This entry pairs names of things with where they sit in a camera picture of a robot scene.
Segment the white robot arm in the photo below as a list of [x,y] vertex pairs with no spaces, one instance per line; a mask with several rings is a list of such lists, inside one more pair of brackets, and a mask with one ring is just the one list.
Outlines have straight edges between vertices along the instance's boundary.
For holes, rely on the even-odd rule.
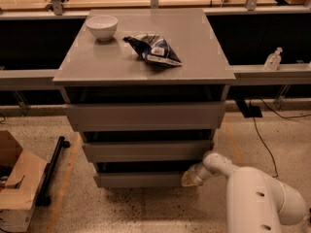
[[301,194],[253,167],[239,167],[217,152],[206,152],[189,167],[182,186],[199,186],[223,175],[226,183],[227,233],[282,233],[282,225],[303,221],[306,203]]

